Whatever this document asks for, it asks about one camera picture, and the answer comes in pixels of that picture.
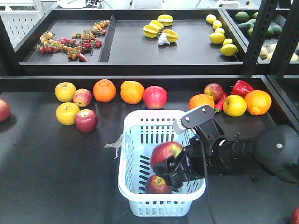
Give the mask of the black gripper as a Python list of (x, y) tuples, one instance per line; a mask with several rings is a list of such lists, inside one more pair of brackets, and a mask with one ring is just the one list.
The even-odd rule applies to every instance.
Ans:
[(167, 186), (175, 189), (182, 187), (183, 182), (204, 179), (208, 173), (233, 174), (236, 171), (234, 144), (220, 138), (204, 146), (193, 137), (182, 159), (171, 156), (155, 164), (153, 171), (165, 180)]

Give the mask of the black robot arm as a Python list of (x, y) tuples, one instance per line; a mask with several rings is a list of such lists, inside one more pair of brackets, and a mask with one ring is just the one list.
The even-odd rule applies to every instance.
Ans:
[(259, 167), (286, 182), (299, 182), (299, 135), (286, 125), (263, 130), (253, 139), (205, 133), (198, 126), (178, 156), (152, 165), (168, 186), (207, 178), (207, 173), (236, 175)]

